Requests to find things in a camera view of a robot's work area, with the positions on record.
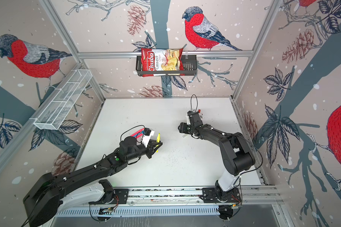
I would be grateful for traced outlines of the yellow highlighter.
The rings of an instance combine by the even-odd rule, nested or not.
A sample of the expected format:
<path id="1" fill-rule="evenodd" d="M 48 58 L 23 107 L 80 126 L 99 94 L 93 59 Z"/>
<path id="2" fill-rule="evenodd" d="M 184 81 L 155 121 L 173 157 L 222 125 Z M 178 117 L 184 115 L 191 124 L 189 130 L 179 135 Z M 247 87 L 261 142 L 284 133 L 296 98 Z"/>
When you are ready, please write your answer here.
<path id="1" fill-rule="evenodd" d="M 157 136 L 157 140 L 156 140 L 156 141 L 157 141 L 157 143 L 160 143 L 160 133 L 158 133 L 158 136 Z M 157 148 L 157 149 L 156 149 L 156 153 L 157 153 L 158 150 L 159 150 L 158 147 L 159 147 L 159 144 L 156 146 L 156 148 Z"/>

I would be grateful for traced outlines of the pink highlighter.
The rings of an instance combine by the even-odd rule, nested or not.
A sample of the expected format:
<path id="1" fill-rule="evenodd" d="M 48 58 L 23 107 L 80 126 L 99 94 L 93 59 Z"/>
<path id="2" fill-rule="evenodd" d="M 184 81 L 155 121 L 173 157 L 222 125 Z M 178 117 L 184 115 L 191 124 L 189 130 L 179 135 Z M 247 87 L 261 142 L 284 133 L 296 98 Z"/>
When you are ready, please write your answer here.
<path id="1" fill-rule="evenodd" d="M 136 133 L 132 134 L 132 137 L 139 138 L 143 136 L 143 130 L 137 131 Z"/>
<path id="2" fill-rule="evenodd" d="M 144 128 L 142 128 L 142 129 L 136 131 L 136 132 L 133 133 L 131 136 L 137 138 L 139 135 L 141 136 L 141 135 L 143 134 L 143 131 L 144 131 Z"/>

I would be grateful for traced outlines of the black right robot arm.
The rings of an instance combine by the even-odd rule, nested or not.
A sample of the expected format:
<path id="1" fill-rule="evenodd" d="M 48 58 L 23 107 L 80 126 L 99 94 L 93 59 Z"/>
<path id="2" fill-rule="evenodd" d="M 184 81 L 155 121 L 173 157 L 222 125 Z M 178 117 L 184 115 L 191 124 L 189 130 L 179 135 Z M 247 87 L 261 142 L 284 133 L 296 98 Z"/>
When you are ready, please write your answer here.
<path id="1" fill-rule="evenodd" d="M 196 139 L 205 140 L 217 145 L 225 167 L 222 176 L 216 182 L 216 189 L 221 193 L 228 193 L 236 188 L 241 174 L 255 165 L 255 157 L 244 136 L 237 133 L 220 131 L 209 124 L 204 124 L 199 112 L 187 112 L 186 123 L 178 126 L 180 133 L 191 135 Z"/>

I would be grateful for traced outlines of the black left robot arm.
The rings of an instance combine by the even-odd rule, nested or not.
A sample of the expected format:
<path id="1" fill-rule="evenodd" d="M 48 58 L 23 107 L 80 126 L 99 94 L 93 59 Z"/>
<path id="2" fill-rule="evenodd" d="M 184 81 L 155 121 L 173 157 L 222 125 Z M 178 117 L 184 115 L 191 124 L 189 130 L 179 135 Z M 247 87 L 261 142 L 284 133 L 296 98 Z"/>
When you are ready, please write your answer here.
<path id="1" fill-rule="evenodd" d="M 94 164 L 62 175 L 42 175 L 23 198 L 27 214 L 24 223 L 39 227 L 58 212 L 83 203 L 121 204 L 123 196 L 119 196 L 107 177 L 126 168 L 133 159 L 143 155 L 151 158 L 161 146 L 162 142 L 156 140 L 144 145 L 129 136 L 120 142 L 119 148 Z"/>

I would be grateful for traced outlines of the red cassava chips bag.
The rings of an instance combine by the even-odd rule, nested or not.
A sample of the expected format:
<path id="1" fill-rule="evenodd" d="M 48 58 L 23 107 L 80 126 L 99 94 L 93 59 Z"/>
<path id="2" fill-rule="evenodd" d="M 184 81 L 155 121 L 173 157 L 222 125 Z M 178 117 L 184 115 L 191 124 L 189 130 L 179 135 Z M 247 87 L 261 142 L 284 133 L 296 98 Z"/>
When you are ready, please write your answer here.
<path id="1" fill-rule="evenodd" d="M 149 72 L 139 74 L 142 77 L 165 76 L 157 72 L 163 71 L 183 71 L 183 63 L 181 61 L 183 48 L 181 49 L 141 49 L 141 72 Z"/>

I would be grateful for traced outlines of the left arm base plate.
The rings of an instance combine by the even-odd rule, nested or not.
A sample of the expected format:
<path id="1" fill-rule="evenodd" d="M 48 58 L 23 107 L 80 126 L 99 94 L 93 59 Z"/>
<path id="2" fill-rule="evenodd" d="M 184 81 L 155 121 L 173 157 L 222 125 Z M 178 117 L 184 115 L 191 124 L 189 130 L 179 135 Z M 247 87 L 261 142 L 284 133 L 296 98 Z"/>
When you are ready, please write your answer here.
<path id="1" fill-rule="evenodd" d="M 114 204 L 122 205 L 127 203 L 129 190 L 128 189 L 113 189 L 111 192 L 105 192 L 105 194 L 96 201 L 90 201 L 90 205 L 105 205 Z"/>

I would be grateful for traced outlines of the black wall basket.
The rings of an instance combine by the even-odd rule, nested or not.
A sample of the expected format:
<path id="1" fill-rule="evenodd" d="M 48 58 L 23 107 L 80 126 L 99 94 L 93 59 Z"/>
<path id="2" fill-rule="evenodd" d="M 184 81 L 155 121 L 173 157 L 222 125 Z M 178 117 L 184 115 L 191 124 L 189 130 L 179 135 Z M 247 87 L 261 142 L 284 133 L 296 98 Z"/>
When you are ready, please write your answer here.
<path id="1" fill-rule="evenodd" d="M 181 58 L 184 70 L 182 71 L 143 71 L 141 56 L 136 58 L 135 70 L 140 77 L 151 76 L 194 76 L 197 74 L 198 64 L 196 55 L 183 55 Z"/>

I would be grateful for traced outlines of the aluminium mounting rail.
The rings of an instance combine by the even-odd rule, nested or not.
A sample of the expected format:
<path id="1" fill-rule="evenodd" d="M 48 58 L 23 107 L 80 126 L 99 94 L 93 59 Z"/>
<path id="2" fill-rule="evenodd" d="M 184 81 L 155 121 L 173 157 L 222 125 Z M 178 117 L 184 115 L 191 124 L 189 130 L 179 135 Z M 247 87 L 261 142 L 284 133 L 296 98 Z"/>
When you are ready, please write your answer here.
<path id="1" fill-rule="evenodd" d="M 241 186 L 228 200 L 218 199 L 213 188 L 201 187 L 133 187 L 115 188 L 113 197 L 102 201 L 105 193 L 98 186 L 85 187 L 60 200 L 58 210 L 85 205 L 118 206 L 171 206 L 217 204 L 235 206 L 249 204 L 283 204 L 274 186 Z"/>

